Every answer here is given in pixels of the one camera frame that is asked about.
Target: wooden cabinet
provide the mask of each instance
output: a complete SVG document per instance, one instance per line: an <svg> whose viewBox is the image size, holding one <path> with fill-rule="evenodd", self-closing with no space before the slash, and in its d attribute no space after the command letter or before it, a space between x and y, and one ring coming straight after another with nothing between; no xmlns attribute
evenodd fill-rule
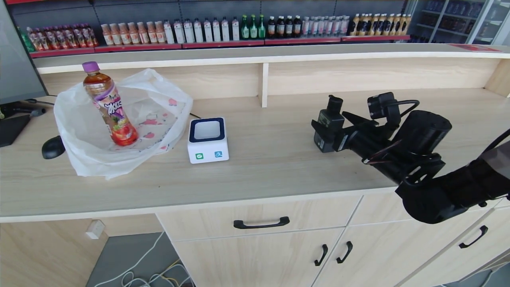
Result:
<svg viewBox="0 0 510 287"><path fill-rule="evenodd" d="M173 242L340 227L347 224L360 198L338 196L251 205L233 203L228 207L161 212L158 218ZM239 229L234 227L234 221L242 221L246 226L264 225L266 228Z"/></svg>
<svg viewBox="0 0 510 287"><path fill-rule="evenodd" d="M487 232L481 236L483 226L487 227ZM505 252L510 247L508 238L510 238L510 208L496 209L402 286L430 287L460 280ZM473 244L467 248L460 248L461 243Z"/></svg>
<svg viewBox="0 0 510 287"><path fill-rule="evenodd" d="M398 284L462 234L485 211L429 225L416 220L347 227L314 287ZM344 258L347 242L353 247Z"/></svg>
<svg viewBox="0 0 510 287"><path fill-rule="evenodd" d="M197 287L310 287L343 228L173 243ZM314 261L328 252L320 266Z"/></svg>

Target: cabinet door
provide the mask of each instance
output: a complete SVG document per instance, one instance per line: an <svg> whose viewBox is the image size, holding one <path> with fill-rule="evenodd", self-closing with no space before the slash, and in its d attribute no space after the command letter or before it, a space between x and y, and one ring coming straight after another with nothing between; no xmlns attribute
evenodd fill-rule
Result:
<svg viewBox="0 0 510 287"><path fill-rule="evenodd" d="M488 229L485 235L480 237L482 226ZM468 248L460 248L461 243L467 245L479 237L480 239ZM496 209L403 286L430 287L460 280L505 252L510 247L508 238L510 238L510 208Z"/></svg>
<svg viewBox="0 0 510 287"><path fill-rule="evenodd" d="M455 240L485 212L465 213L433 225L407 220L347 227L314 287L394 286ZM352 243L352 251L339 264L336 258L345 257L347 242Z"/></svg>
<svg viewBox="0 0 510 287"><path fill-rule="evenodd" d="M197 287L310 287L343 228L173 243ZM328 252L320 266L314 261Z"/></svg>

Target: black cable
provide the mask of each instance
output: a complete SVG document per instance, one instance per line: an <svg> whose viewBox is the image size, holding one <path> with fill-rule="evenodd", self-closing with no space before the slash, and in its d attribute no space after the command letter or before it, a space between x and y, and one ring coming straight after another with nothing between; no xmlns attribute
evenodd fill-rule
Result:
<svg viewBox="0 0 510 287"><path fill-rule="evenodd" d="M411 108L409 108L409 109L405 110L403 113L401 113L400 117L403 117L403 116L407 115L409 112L411 112L412 110L416 109L416 107L418 107L418 105L420 104L420 101L418 101L418 100L398 101L395 103L387 104L387 105L385 105L385 107L400 106L400 105L407 105L407 104L413 104L413 105L411 106Z"/></svg>
<svg viewBox="0 0 510 287"><path fill-rule="evenodd" d="M488 145L485 150L482 152L489 151L496 146L498 146L504 139L506 139L510 135L510 129L508 129L506 132L502 133L500 136L498 136L494 141L491 142L490 145Z"/></svg>

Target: white wire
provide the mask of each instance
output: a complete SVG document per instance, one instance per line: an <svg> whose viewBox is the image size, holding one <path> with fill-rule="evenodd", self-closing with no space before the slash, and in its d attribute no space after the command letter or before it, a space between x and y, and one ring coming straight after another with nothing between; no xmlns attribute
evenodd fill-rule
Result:
<svg viewBox="0 0 510 287"><path fill-rule="evenodd" d="M133 273L133 271L131 271L132 269L134 269L147 256L147 254L149 254L150 251L152 251L152 249L154 249L154 247L156 247L156 244L158 243L159 239L163 236L164 233L165 233L164 231L161 232L160 236L158 237L158 239L156 239L156 241L154 242L153 246L149 250L147 250L147 252L132 267L130 267L126 271L122 272L117 277L112 278L112 279L110 279L108 281L104 281L104 282L101 282L99 284L96 284L94 287L98 287L98 286L101 286L103 284L106 284L106 283L112 282L114 280L117 280L121 276L122 276L122 280L121 280L122 287L131 287L131 284L133 284L136 281L140 281L140 282L143 283L143 285L140 285L139 287L150 287L150 284L152 282L156 281L158 278L162 278L162 279L166 280L168 283L170 283L173 287L176 287L173 284L172 281L170 281L170 280L166 279L165 277L163 277L163 274L165 274L166 272L168 272L169 270L171 270L171 269L173 269L174 267L177 267L177 266L182 267L184 269L184 271L186 272L186 274L188 274L188 271L186 270L186 268L182 264L175 264L172 267L165 269L163 272L161 272L159 274L153 274L150 277L148 282L145 281L144 279L141 279L141 278L135 278L135 273ZM127 275L131 275L131 280L129 282L127 282L126 284L124 284L124 279L126 278ZM189 279L191 279L191 276L189 276L189 274L188 274L188 278L186 278L178 287L181 287L183 285L183 283L186 282Z"/></svg>

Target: brown bottle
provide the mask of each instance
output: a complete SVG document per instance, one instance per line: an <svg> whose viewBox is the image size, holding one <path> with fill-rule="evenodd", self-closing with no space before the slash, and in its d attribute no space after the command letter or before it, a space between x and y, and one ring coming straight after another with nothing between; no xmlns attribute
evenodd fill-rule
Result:
<svg viewBox="0 0 510 287"><path fill-rule="evenodd" d="M82 66L87 73L83 87L103 116L113 142L119 146L136 142L138 133L124 113L112 78L99 72L97 62L86 62Z"/></svg>

